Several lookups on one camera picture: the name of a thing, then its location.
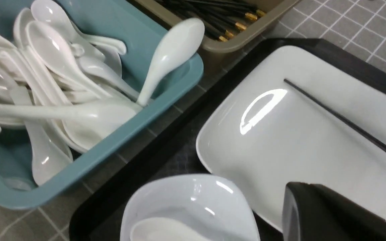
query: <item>black object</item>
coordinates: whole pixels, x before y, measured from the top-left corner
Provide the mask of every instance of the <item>black object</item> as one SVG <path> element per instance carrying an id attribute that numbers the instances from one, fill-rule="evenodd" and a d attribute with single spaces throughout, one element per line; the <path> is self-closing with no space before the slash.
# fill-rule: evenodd
<path id="1" fill-rule="evenodd" d="M 386 241 L 386 221 L 320 184 L 289 182 L 283 207 L 285 241 Z"/>
<path id="2" fill-rule="evenodd" d="M 264 40 L 77 209 L 69 226 L 70 240 L 119 240 L 124 206 L 138 188 L 162 177 L 206 173 L 195 149 L 199 130 L 227 95 L 258 64 L 271 52 L 286 45 L 305 49 L 386 94 L 386 73 L 326 40 Z M 256 222 L 262 240 L 282 240 L 282 234 L 258 216 Z"/>
<path id="3" fill-rule="evenodd" d="M 347 126 L 349 126 L 350 128 L 354 129 L 356 132 L 358 132 L 360 135 L 362 135 L 363 137 L 365 137 L 366 139 L 368 139 L 370 142 L 372 142 L 373 144 L 375 144 L 375 146 L 379 147 L 382 151 L 386 152 L 386 145 L 385 143 L 381 142 L 380 140 L 378 140 L 376 137 L 374 137 L 373 135 L 369 134 L 367 131 L 363 130 L 363 128 L 359 127 L 358 125 L 356 125 L 355 123 L 353 123 L 352 121 L 350 121 L 349 119 L 347 119 L 345 116 L 342 116 L 341 114 L 337 113 L 336 111 L 332 110 L 331 108 L 329 108 L 328 106 L 324 105 L 322 102 L 320 102 L 319 100 L 317 100 L 317 98 L 311 96 L 309 93 L 307 93 L 306 91 L 302 90 L 300 87 L 298 87 L 297 85 L 293 84 L 291 81 L 287 80 L 287 79 L 284 79 L 284 82 L 286 82 L 287 84 L 289 84 L 291 87 L 295 88 L 297 91 L 299 91 L 300 93 L 302 93 L 303 95 L 305 95 L 306 97 L 308 97 L 309 99 L 311 99 L 312 101 L 314 101 L 317 105 L 319 105 L 320 107 L 323 107 L 326 111 L 328 111 L 330 114 L 334 115 L 337 119 L 340 119 L 343 123 L 345 123 Z"/>

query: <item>white bowl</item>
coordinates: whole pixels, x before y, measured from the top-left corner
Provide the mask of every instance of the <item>white bowl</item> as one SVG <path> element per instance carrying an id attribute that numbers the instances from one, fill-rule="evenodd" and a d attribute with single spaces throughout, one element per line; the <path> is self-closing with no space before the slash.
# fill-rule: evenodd
<path id="1" fill-rule="evenodd" d="M 213 240 L 259 241 L 253 212 L 233 182 L 210 174 L 187 174 L 150 182 L 130 198 L 121 223 L 129 241 L 135 223 L 172 218 Z"/>

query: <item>white ceramic dish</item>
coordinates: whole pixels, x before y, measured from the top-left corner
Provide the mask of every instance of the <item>white ceramic dish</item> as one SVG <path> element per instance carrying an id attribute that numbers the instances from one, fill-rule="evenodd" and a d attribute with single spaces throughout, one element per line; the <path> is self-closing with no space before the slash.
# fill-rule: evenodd
<path id="1" fill-rule="evenodd" d="M 157 217 L 180 221 L 213 241 L 260 240 L 253 213 L 239 188 L 209 174 L 167 177 L 138 189 L 124 210 L 120 240 L 130 240 L 138 221 Z"/>
<path id="2" fill-rule="evenodd" d="M 386 95 L 297 47 L 260 63 L 199 132 L 208 171 L 233 181 L 281 230 L 285 185 L 321 183 L 386 219 L 386 153 L 284 83 L 386 143 Z"/>

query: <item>tray rim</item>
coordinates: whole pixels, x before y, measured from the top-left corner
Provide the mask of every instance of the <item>tray rim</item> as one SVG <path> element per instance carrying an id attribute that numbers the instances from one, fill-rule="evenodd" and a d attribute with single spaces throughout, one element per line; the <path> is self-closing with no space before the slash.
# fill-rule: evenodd
<path id="1" fill-rule="evenodd" d="M 181 116 L 171 123 L 158 137 L 156 137 L 148 146 L 139 152 L 126 166 L 111 177 L 101 188 L 99 188 L 91 197 L 89 197 L 74 212 L 69 225 L 69 237 L 71 240 L 90 240 L 88 235 L 98 227 L 109 215 L 111 210 L 114 212 L 117 207 L 116 201 L 122 199 L 122 203 L 129 200 L 136 189 L 140 188 L 147 180 L 156 173 L 169 159 L 169 153 L 159 153 L 156 158 L 158 161 L 151 162 L 152 157 L 157 156 L 162 147 L 165 147 L 181 132 L 203 107 L 207 101 L 213 99 L 216 93 L 221 93 L 221 88 L 226 87 L 234 89 L 264 58 L 279 47 L 293 45 L 300 47 L 318 58 L 328 62 L 334 67 L 351 75 L 352 77 L 366 83 L 367 85 L 386 94 L 386 73 L 371 66 L 370 64 L 358 59 L 352 54 L 340 49 L 330 42 L 318 38 L 271 38 L 263 40 L 250 53 L 248 53 L 237 65 L 228 71 L 219 81 L 205 94 L 203 94 L 191 107 L 189 107 Z M 180 141 L 172 142 L 172 150 L 181 148 Z M 107 196 L 111 194 L 113 188 L 124 189 L 126 192 L 123 197 L 117 200 L 110 200 L 111 204 L 106 202 Z"/>

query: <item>chopstick with gold tip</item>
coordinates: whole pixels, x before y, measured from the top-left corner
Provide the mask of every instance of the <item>chopstick with gold tip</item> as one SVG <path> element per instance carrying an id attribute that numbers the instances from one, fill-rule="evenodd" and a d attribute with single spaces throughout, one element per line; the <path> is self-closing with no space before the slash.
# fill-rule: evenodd
<path id="1" fill-rule="evenodd" d="M 210 18 L 207 15 L 203 14 L 199 9 L 197 9 L 192 4 L 190 4 L 190 3 L 188 3 L 188 2 L 186 2 L 184 0 L 179 0 L 179 2 L 182 5 L 184 5 L 187 9 L 189 9 L 192 12 L 194 12 L 200 18 L 205 20 L 207 23 L 209 23 L 215 29 L 217 29 L 220 32 L 223 32 L 228 38 L 233 38 L 235 36 L 232 32 L 230 32 L 229 30 L 225 29 L 221 24 L 217 23 L 216 21 L 211 21 Z M 222 41 L 222 42 L 225 42 L 225 39 L 227 40 L 227 38 L 221 38 L 221 37 L 222 36 L 219 36 L 217 39 Z"/>
<path id="2" fill-rule="evenodd" d="M 244 24 L 242 23 L 239 23 L 235 20 L 232 20 L 230 18 L 227 18 L 219 13 L 216 13 L 216 12 L 213 12 L 211 11 L 211 9 L 208 9 L 208 8 L 204 8 L 204 7 L 201 7 L 200 8 L 201 10 L 207 12 L 208 14 L 210 14 L 211 16 L 221 20 L 222 22 L 225 22 L 226 24 L 228 24 L 229 26 L 231 27 L 235 27 L 236 29 L 238 29 L 239 31 L 245 31 L 247 29 L 247 26 L 245 26 Z"/>
<path id="3" fill-rule="evenodd" d="M 291 81 L 289 80 L 286 80 L 284 79 L 284 82 L 287 83 L 288 85 L 290 85 L 291 87 L 293 87 L 294 89 L 296 89 L 298 92 L 300 92 L 301 94 L 303 94 L 304 96 L 306 96 L 307 98 L 311 99 L 313 102 L 315 102 L 317 105 L 319 105 L 320 107 L 322 107 L 323 109 L 325 109 L 326 111 L 328 111 L 330 114 L 332 114 L 333 116 L 335 116 L 337 119 L 341 120 L 343 123 L 345 123 L 347 126 L 349 126 L 350 128 L 354 129 L 357 133 L 359 133 L 360 135 L 362 135 L 363 137 L 365 137 L 366 139 L 368 139 L 370 142 L 372 142 L 373 144 L 375 144 L 375 146 L 377 146 L 378 148 L 380 148 L 382 151 L 386 152 L 386 145 L 381 142 L 380 140 L 378 140 L 376 137 L 374 137 L 373 135 L 371 135 L 370 133 L 368 133 L 367 131 L 363 130 L 361 127 L 359 127 L 358 125 L 354 124 L 353 122 L 351 122 L 349 119 L 347 119 L 346 117 L 342 116 L 341 114 L 337 113 L 336 111 L 332 110 L 330 107 L 324 105 L 322 102 L 320 102 L 319 100 L 317 100 L 315 97 L 311 96 L 309 93 L 307 93 L 306 91 L 302 90 L 300 87 L 298 87 L 297 85 L 293 84 Z"/>
<path id="4" fill-rule="evenodd" d="M 241 3 L 245 3 L 249 9 L 253 12 L 255 12 L 260 18 L 263 17 L 264 15 L 266 15 L 265 11 L 259 9 L 257 7 L 257 5 L 255 4 L 250 4 L 250 3 L 247 3 L 245 1 L 242 1 L 242 0 L 232 0 L 233 3 L 238 3 L 238 4 L 241 4 Z"/>
<path id="5" fill-rule="evenodd" d="M 190 15 L 187 11 L 184 11 L 183 9 L 178 8 L 175 12 L 184 18 L 193 18 L 192 15 Z M 205 34 L 208 35 L 209 37 L 211 37 L 215 40 L 221 41 L 221 42 L 227 42 L 228 41 L 228 39 L 223 36 L 224 34 L 222 34 L 221 31 L 214 30 L 214 29 L 210 28 L 207 24 L 205 24 Z"/>

